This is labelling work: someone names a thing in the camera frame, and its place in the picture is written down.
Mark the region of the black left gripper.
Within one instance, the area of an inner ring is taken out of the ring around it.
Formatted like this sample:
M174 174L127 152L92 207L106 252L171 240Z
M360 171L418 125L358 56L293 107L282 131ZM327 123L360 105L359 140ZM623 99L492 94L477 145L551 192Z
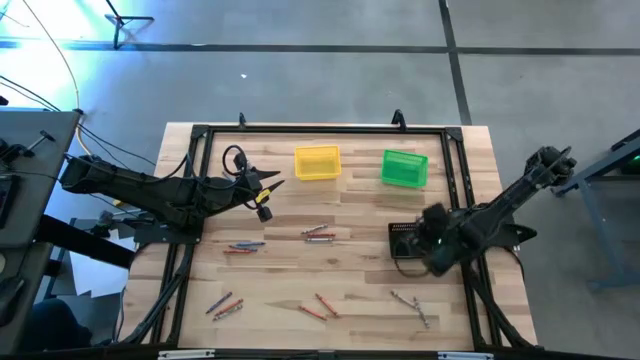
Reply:
M260 184L262 180L274 177L276 175L279 175L280 172L279 171L262 171L262 170L257 170L254 169L252 171L252 179L255 183ZM227 172L226 170L224 170L224 177L229 180L235 180L236 176L235 175L231 175L231 173ZM270 196L272 195L272 193L278 188L280 187L282 184L284 183L284 180L280 180L270 186L267 186L266 188L260 190L258 193L256 193L254 190L251 190L248 185L244 186L244 185L236 185L234 187L234 193L231 196L230 202L224 205L224 208L234 208L238 205L241 204L241 202L237 199L236 192L239 192L240 198L246 198L250 201L253 201L254 205L250 205L248 202L242 202L242 205L244 205L247 208L257 208L258 205L262 205L264 203L266 203Z

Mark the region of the grey screws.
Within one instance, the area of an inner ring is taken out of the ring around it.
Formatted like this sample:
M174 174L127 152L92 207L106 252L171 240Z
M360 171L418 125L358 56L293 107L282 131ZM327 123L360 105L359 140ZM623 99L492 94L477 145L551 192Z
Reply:
M429 323L429 321L427 319L427 316L423 312L421 304L420 304L419 300L417 299L417 297L414 296L412 302L413 302L413 307L417 311L421 322L424 324L425 328L428 329L430 327L430 323Z

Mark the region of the black plastic basket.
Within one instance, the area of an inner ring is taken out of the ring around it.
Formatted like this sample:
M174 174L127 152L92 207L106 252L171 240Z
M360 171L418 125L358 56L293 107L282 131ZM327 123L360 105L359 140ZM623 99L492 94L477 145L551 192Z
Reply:
M391 258L418 259L424 256L415 223L389 223L388 240Z

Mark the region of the yellow plastic basket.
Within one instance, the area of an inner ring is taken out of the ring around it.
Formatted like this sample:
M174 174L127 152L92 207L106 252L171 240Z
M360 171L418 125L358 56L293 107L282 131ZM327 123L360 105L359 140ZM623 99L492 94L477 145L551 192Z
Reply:
M337 145L299 146L294 151L295 175L301 181L335 179L342 173Z

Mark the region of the green plastic basket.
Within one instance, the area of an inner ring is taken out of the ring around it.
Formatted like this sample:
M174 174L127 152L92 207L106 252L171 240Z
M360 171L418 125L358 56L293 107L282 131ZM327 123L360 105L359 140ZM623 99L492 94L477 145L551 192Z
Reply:
M421 188L427 184L429 158L425 155L385 150L381 181L385 184Z

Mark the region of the black clamp with rod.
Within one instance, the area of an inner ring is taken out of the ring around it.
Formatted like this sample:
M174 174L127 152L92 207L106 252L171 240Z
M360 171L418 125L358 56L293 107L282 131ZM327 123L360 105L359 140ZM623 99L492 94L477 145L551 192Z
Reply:
M131 214L129 218L117 218L112 212L102 211L95 224L88 229L88 232L100 238L110 238L116 230L125 229L133 231L143 225L151 225L154 219L142 212L141 214Z

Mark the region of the black table support beam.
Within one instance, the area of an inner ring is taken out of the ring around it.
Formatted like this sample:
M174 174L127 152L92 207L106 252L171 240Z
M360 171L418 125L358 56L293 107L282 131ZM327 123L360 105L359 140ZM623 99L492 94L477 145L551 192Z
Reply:
M34 240L50 243L123 269L130 268L136 255L134 251L126 247L114 244L48 215L43 215L40 218Z

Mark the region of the white paper sheet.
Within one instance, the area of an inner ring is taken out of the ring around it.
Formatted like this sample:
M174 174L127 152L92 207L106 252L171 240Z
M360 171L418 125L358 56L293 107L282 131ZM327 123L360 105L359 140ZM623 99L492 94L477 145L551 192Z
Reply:
M129 270L94 260L75 252L70 253L74 288L77 295L91 298L120 293L128 280Z

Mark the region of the black floor stand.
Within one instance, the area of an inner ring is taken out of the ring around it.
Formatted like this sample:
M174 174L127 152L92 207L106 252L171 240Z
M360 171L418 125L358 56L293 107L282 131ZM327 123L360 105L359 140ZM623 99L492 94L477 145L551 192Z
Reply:
M118 50L121 47L120 44L120 32L121 30L129 23L133 21L147 21L154 22L155 18L152 16L130 16L130 15L121 15L113 5L111 0L105 0L108 5L111 13L105 14L105 18L113 23L114 25L114 34L112 40L112 47L114 50Z

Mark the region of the grey side table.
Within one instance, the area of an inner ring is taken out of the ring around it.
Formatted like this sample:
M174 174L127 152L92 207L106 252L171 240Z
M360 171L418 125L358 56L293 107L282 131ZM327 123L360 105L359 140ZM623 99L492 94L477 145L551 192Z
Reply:
M62 167L80 114L26 109L0 110L0 138L7 144L34 145L34 156L20 156L12 169L20 176L19 191L5 226L0 229L0 282L18 276L24 280L10 322L0 326L0 355L15 351L40 286L52 246L35 243L33 236Z

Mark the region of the black desk clamp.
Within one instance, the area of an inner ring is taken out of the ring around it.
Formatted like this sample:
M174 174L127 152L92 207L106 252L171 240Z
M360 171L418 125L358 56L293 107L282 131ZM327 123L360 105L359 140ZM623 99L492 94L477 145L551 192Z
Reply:
M0 162L11 164L19 157L31 158L34 156L34 149L44 141L55 142L55 138L44 130L40 131L40 138L29 146L22 144L9 144L0 138Z

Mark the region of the person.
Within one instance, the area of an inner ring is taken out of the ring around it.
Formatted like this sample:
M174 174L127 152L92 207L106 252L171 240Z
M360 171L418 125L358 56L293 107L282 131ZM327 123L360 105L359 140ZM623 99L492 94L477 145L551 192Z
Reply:
M58 298L43 300L26 317L19 352L89 347L92 332L81 325L71 308Z

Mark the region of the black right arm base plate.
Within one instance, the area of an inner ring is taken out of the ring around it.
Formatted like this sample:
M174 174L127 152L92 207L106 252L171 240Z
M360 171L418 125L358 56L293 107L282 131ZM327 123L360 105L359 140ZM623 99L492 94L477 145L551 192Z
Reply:
M492 245L497 247L518 247L537 236L537 231L520 224L502 223L492 238Z

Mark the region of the black aluminium table frame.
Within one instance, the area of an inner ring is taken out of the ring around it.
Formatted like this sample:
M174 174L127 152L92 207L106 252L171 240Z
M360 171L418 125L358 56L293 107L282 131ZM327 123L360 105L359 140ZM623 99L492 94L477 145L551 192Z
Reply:
M482 126L249 125L170 123L156 171L167 174L185 154L197 172L219 175L241 146L258 167L284 180L271 195L265 223L239 207L210 218L193 247L187 279L163 310L149 340L183 348L321 350L470 350L505 344L506 336L466 286L466 268L428 276L416 260L395 261L388 224L411 222L433 203L464 206L497 195L502 187L491 138ZM337 145L342 173L301 181L295 175L299 146ZM381 181L385 150L429 158L427 184L409 188ZM313 233L335 233L332 243L306 243ZM223 253L238 242L265 242L252 254ZM417 297L417 311L395 299ZM225 293L220 307L206 310ZM315 297L324 296L340 317ZM219 321L214 315L243 298L243 309ZM327 317L321 321L298 309Z

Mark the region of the white table edge bracket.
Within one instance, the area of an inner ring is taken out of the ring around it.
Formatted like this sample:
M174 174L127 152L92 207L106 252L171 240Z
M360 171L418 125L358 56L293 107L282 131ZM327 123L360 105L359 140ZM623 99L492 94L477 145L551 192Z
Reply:
M215 349L178 349L160 351L157 360L202 360L215 357Z
M437 353L438 360L495 360L491 353L442 351Z

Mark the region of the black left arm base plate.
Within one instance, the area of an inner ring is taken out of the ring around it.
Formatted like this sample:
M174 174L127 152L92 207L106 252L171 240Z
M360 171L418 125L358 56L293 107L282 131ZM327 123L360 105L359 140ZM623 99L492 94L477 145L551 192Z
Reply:
M176 228L159 222L133 222L134 241L140 244L162 243L193 245L200 242L203 222Z

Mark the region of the blue-grey metal table frame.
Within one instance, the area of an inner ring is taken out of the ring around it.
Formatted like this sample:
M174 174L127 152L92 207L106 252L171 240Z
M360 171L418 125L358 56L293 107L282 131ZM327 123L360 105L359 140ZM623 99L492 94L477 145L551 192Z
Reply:
M640 129L552 193L562 197L572 190L584 201L607 263L603 278L588 281L588 288L640 285Z

